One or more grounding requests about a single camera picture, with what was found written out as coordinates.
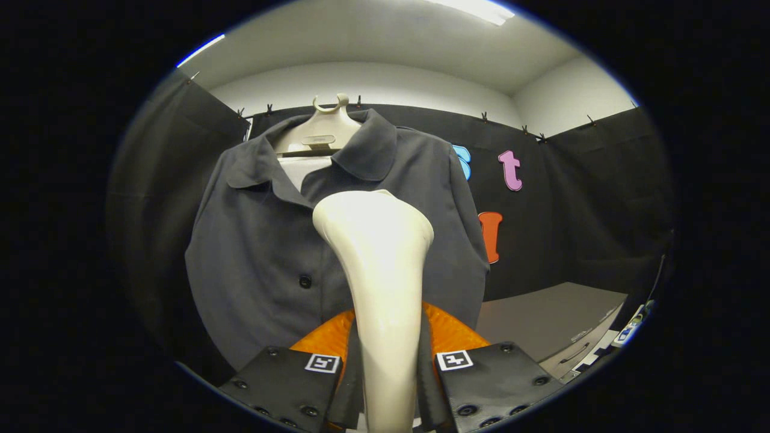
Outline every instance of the black backdrop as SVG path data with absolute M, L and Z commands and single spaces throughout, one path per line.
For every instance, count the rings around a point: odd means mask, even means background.
M 184 252 L 219 155 L 241 143 L 248 127 L 174 71 L 126 131 L 107 189 L 107 237 L 123 289 L 159 344 L 214 383 L 234 371 L 198 315 Z
M 351 112 L 361 109 L 374 109 L 396 126 L 439 136 L 470 153 L 468 184 L 478 212 L 503 218 L 497 232 L 499 259 L 490 265 L 484 300 L 563 281 L 640 293 L 646 299 L 672 239 L 677 204 L 667 150 L 642 109 L 545 140 L 435 109 L 348 106 Z M 257 114 L 249 137 L 313 110 Z M 520 161 L 516 177 L 522 184 L 516 191 L 506 186 L 498 160 L 508 150 Z M 622 311 L 618 320 L 628 314 L 633 311 Z

